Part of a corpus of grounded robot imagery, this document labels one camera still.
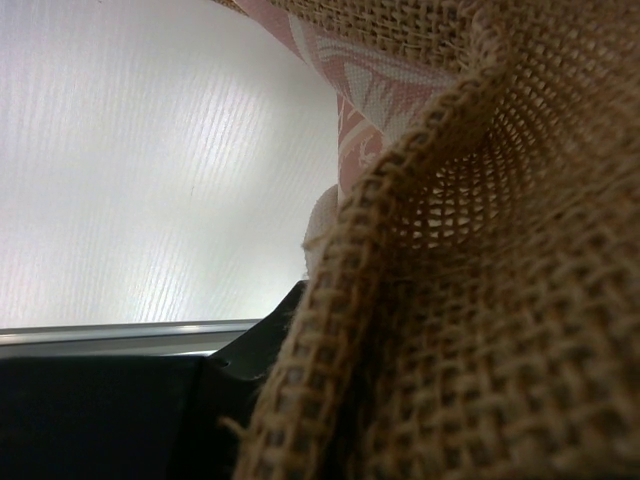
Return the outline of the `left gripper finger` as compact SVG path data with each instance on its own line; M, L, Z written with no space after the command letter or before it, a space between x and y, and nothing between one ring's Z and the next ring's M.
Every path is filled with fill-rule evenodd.
M18 354L1 361L5 479L228 479L302 297L210 355Z

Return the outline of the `burlap canvas tote bag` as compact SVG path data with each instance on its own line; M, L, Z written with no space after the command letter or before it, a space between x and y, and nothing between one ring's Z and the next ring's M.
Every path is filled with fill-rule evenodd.
M339 187L238 479L639 475L639 5L234 1Z

